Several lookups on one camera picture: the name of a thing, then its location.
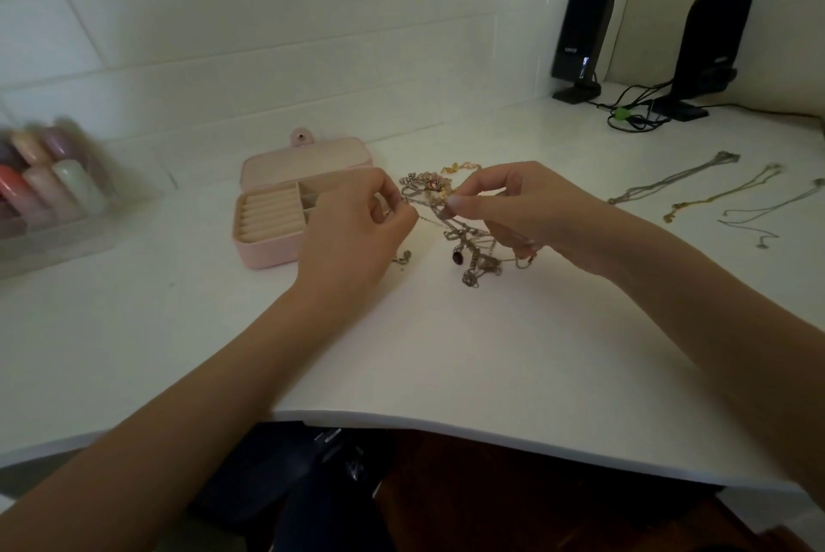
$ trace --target hand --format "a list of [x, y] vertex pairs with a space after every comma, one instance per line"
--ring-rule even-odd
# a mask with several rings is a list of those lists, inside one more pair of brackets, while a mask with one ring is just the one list
[[[376, 196], [390, 208], [385, 216]], [[352, 170], [322, 193], [304, 230], [294, 290], [351, 317], [366, 302], [418, 221], [415, 208], [378, 168]]]
[[[483, 191], [504, 189], [495, 196]], [[443, 217], [482, 219], [490, 233], [519, 258], [548, 245], [574, 265], [600, 274], [594, 238], [628, 216], [536, 161], [473, 172], [447, 200]]]

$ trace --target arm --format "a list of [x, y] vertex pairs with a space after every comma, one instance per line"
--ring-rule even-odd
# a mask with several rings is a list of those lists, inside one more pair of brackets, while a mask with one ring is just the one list
[[[476, 195], [501, 188], [509, 197]], [[618, 285], [825, 506], [825, 333], [538, 163], [477, 171], [448, 202], [448, 214], [487, 221], [521, 257], [547, 245]]]
[[[378, 192], [394, 210], [386, 220]], [[293, 287], [220, 352], [0, 515], [0, 549], [150, 549], [358, 315], [417, 219], [381, 170], [354, 171], [319, 198]]]

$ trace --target jewelry box lid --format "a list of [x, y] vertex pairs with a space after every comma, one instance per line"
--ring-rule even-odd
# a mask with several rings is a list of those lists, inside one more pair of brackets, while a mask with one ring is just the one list
[[251, 156], [243, 162], [241, 190], [247, 192], [272, 184], [371, 165], [372, 155], [364, 141], [357, 137], [316, 143], [308, 129], [295, 129], [290, 135], [290, 147]]

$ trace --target forearm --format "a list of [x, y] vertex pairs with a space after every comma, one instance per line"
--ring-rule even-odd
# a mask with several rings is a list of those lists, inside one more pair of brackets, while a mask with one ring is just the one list
[[604, 241], [621, 287], [825, 502], [825, 334], [693, 247], [627, 213]]
[[147, 549], [330, 334], [288, 292], [0, 515], [0, 549]]

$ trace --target speaker stand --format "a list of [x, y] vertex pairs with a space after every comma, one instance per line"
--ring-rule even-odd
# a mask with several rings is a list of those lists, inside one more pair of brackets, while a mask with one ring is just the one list
[[600, 95], [602, 95], [602, 86], [597, 82], [577, 82], [572, 87], [556, 91], [553, 98], [567, 104], [581, 104], [587, 100], [598, 98]]
[[651, 112], [674, 119], [677, 122], [692, 122], [694, 119], [706, 118], [710, 115], [705, 109], [700, 109], [693, 104], [687, 104], [669, 95], [647, 100], [642, 104], [649, 104]]

